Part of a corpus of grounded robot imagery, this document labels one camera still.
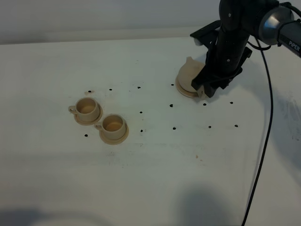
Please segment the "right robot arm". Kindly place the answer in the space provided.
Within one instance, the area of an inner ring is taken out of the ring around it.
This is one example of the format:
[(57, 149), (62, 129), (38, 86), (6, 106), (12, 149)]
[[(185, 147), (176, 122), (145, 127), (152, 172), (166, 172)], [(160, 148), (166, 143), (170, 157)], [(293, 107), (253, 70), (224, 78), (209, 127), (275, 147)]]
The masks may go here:
[(228, 84), (242, 72), (242, 65), (252, 54), (246, 47), (250, 36), (268, 46), (285, 46), (301, 54), (301, 21), (293, 15), (301, 12), (291, 3), (277, 0), (222, 0), (220, 19), (192, 33), (195, 42), (206, 46), (205, 66), (192, 80), (212, 97), (218, 88)]

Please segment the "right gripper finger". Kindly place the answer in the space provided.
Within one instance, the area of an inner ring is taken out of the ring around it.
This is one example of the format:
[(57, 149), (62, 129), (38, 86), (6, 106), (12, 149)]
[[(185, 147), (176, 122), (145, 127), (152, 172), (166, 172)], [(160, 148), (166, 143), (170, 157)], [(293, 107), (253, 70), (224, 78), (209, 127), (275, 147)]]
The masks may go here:
[(204, 84), (204, 92), (209, 98), (212, 98), (219, 87), (219, 83), (207, 83)]
[(191, 82), (191, 86), (195, 89), (195, 90), (199, 90), (200, 87), (206, 83), (207, 81), (207, 76), (208, 76), (208, 69), (207, 68), (203, 68), (198, 75), (192, 80)]

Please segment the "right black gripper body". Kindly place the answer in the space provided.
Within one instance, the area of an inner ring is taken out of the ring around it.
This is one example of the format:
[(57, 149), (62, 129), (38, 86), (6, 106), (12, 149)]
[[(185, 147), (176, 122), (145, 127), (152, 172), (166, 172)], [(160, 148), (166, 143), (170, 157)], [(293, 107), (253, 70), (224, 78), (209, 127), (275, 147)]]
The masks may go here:
[(208, 49), (204, 66), (208, 69), (205, 84), (231, 80), (238, 74), (243, 61), (252, 53), (246, 47), (249, 34), (239, 28), (228, 31), (220, 20), (191, 33), (190, 37), (202, 38)]

